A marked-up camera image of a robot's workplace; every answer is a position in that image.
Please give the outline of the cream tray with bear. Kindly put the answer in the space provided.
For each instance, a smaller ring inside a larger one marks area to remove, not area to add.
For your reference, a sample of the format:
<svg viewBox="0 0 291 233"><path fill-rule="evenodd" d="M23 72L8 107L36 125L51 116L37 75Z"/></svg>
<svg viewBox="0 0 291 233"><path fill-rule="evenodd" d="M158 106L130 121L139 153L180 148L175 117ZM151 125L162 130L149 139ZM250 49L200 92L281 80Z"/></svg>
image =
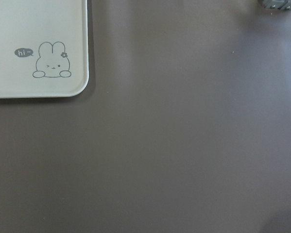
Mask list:
<svg viewBox="0 0 291 233"><path fill-rule="evenodd" d="M87 22L85 0L0 0L0 99L80 94Z"/></svg>

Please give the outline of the metal clamp at table edge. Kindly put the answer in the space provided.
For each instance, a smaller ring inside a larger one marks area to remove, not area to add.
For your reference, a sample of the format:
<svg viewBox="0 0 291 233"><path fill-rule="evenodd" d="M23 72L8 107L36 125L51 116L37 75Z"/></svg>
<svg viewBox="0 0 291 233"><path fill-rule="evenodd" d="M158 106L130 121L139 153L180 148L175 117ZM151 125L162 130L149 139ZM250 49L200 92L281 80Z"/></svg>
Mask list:
<svg viewBox="0 0 291 233"><path fill-rule="evenodd" d="M291 10L291 0L259 0L258 2L266 9Z"/></svg>

